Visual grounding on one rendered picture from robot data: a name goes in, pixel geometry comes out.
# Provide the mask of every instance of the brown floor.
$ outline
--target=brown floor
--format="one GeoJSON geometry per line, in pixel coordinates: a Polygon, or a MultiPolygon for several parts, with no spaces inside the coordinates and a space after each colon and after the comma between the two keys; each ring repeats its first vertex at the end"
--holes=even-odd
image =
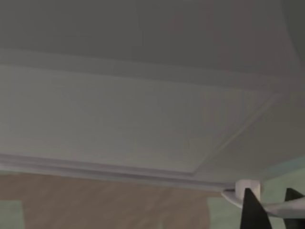
{"type": "Polygon", "coordinates": [[[207,229],[213,192],[43,175],[0,177],[1,200],[21,200],[27,229],[207,229]]]}

